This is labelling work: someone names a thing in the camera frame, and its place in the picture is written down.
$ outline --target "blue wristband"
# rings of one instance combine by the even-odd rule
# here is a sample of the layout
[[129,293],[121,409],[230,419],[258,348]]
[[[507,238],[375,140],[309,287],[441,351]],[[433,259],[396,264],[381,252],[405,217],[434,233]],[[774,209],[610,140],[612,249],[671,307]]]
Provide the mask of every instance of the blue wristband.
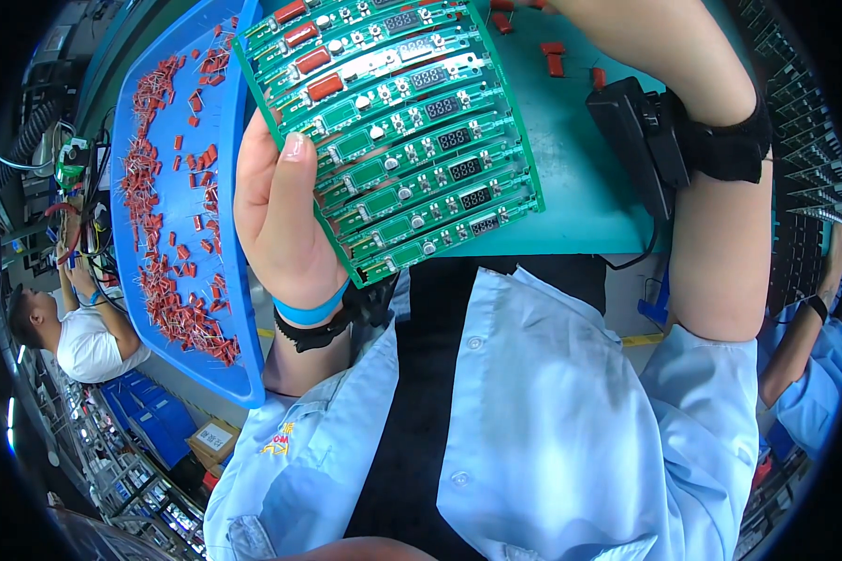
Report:
[[340,287],[340,290],[338,290],[330,300],[314,309],[291,308],[273,296],[271,297],[271,300],[275,303],[277,313],[285,320],[292,321],[298,325],[313,325],[324,321],[327,316],[334,311],[334,308],[337,307],[337,304],[339,304],[340,300],[343,298],[343,293],[347,291],[347,286],[349,286],[349,279],[347,279],[347,282]]

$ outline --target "embroidered logo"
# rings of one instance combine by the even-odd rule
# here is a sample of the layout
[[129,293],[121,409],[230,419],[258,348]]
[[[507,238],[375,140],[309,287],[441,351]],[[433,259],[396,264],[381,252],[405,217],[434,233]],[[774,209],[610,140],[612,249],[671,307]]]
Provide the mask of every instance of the embroidered logo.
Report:
[[271,442],[259,452],[264,454],[270,452],[273,455],[287,455],[290,452],[290,434],[293,434],[293,423],[284,423],[281,428],[281,434],[275,434]]

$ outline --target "printed circuit board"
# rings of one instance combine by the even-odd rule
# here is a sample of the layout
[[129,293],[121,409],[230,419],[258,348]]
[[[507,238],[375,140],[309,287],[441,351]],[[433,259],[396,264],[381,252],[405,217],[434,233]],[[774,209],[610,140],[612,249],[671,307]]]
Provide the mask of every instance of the printed circuit board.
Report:
[[296,0],[232,45],[277,145],[315,142],[315,215],[356,286],[545,210],[471,2]]

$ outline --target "teal workbench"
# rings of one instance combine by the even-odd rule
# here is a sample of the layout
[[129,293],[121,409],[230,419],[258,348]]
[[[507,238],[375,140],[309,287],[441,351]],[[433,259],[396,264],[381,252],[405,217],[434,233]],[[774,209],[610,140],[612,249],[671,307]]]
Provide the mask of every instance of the teal workbench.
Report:
[[[751,71],[747,51],[723,1],[704,1]],[[475,2],[486,14],[489,0]],[[94,128],[106,109],[115,104],[127,66],[195,3],[193,0],[164,3],[141,0],[130,12],[122,12],[126,20],[116,27],[118,34],[129,29],[137,35],[128,36],[122,49],[112,51],[109,59],[101,62],[110,71],[89,70],[93,81],[83,88],[81,119],[76,123],[79,130],[96,134]],[[270,14],[283,3],[284,0],[260,2],[264,14]],[[138,16],[149,20],[138,22]],[[494,35],[521,105],[548,211],[530,216],[511,228],[492,231],[448,255],[642,252],[652,235],[652,219],[595,128],[584,100],[591,91],[588,69],[594,65],[605,69],[609,82],[635,75],[647,92],[663,90],[662,84],[602,55],[561,16],[519,6],[512,25],[515,33],[510,35],[501,36],[492,27],[489,31]],[[113,38],[112,33],[105,40],[119,42],[118,36]],[[564,67],[570,77],[549,76],[539,43],[554,40],[565,44]],[[656,249],[666,249],[669,240],[670,236],[662,235]]]

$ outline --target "man in white t-shirt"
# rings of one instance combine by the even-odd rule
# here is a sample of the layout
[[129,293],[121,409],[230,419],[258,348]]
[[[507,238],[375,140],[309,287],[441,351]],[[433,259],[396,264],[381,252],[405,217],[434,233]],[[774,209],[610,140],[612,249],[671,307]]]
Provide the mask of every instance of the man in white t-shirt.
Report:
[[[28,348],[43,348],[73,380],[96,383],[121,376],[150,357],[131,322],[102,296],[78,258],[75,268],[59,267],[65,317],[48,293],[16,286],[10,297],[12,336]],[[84,299],[78,300],[72,287]]]

